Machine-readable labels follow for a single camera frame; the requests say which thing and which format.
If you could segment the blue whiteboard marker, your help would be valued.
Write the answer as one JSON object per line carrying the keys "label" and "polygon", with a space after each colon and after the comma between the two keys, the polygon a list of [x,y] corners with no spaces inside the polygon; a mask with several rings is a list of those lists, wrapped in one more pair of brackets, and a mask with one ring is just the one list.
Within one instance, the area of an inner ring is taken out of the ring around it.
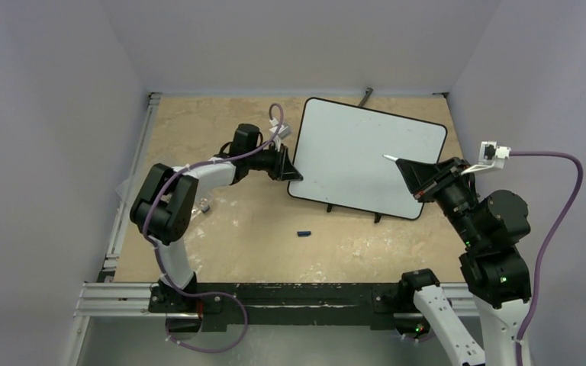
{"label": "blue whiteboard marker", "polygon": [[395,157],[395,156],[390,156],[390,155],[383,155],[383,158],[384,158],[384,159],[387,159],[387,160],[389,160],[389,161],[392,161],[392,162],[397,162],[397,161],[399,160],[399,158],[398,158],[398,157]]}

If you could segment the white whiteboard black frame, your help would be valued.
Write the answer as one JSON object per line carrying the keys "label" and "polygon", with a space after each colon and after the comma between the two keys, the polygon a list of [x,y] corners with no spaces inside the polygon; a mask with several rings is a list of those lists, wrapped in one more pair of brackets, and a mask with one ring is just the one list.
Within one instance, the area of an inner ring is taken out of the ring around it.
{"label": "white whiteboard black frame", "polygon": [[442,124],[321,98],[304,103],[293,164],[303,181],[291,197],[416,220],[423,205],[394,162],[439,160],[448,130]]}

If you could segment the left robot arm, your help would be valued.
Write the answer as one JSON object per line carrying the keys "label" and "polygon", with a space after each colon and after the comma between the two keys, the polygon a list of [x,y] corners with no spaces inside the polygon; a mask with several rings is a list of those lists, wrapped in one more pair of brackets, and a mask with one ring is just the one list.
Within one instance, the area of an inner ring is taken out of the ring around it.
{"label": "left robot arm", "polygon": [[179,312],[192,309],[197,291],[190,286],[195,273],[185,249],[178,242],[192,219],[192,210],[216,188],[231,186],[251,171],[265,172],[273,181],[302,181],[288,147],[285,123],[271,118],[272,135],[261,141],[260,129],[239,124],[233,139],[208,160],[183,167],[162,163],[152,166],[130,210],[130,221],[153,248],[159,266],[159,280],[170,287],[168,303]]}

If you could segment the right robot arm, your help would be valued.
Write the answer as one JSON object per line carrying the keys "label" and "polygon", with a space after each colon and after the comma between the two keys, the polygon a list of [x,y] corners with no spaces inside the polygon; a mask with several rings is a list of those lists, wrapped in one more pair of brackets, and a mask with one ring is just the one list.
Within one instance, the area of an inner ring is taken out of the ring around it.
{"label": "right robot arm", "polygon": [[465,245],[460,270],[478,310],[483,342],[470,335],[430,269],[402,274],[395,302],[421,313],[453,365],[531,365],[528,340],[520,332],[533,298],[530,273],[515,247],[530,233],[526,202],[507,190],[480,200],[469,165],[459,158],[393,161],[412,196],[437,203]]}

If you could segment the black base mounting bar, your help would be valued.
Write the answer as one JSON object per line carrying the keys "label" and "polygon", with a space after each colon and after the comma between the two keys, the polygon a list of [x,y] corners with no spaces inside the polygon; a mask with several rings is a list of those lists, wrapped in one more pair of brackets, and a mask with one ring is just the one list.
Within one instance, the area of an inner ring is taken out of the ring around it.
{"label": "black base mounting bar", "polygon": [[422,337],[430,324],[396,283],[198,283],[150,288],[150,313],[191,315],[204,332],[229,325],[366,326]]}

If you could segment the clear plastic bag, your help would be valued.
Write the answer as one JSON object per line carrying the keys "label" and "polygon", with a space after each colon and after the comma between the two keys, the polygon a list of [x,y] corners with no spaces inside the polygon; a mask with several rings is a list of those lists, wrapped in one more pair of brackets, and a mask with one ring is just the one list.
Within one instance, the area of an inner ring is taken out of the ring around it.
{"label": "clear plastic bag", "polygon": [[121,201],[125,204],[130,204],[136,197],[136,175],[130,175],[123,180],[116,188],[115,192],[118,194]]}

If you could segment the aluminium frame rail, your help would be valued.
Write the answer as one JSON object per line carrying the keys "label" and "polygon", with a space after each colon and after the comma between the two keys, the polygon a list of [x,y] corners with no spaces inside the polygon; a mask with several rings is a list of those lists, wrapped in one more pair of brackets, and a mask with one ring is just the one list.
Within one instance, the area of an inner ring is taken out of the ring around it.
{"label": "aluminium frame rail", "polygon": [[[164,97],[162,92],[157,91],[148,95],[140,138],[127,176],[136,175],[136,187],[149,148],[159,104]],[[80,364],[91,324],[97,319],[148,318],[150,316],[147,310],[150,285],[141,282],[116,282],[114,280],[121,263],[121,253],[129,227],[129,213],[132,203],[125,204],[120,199],[108,247],[96,281],[86,281],[81,287],[73,313],[69,341],[60,361],[61,365]]]}

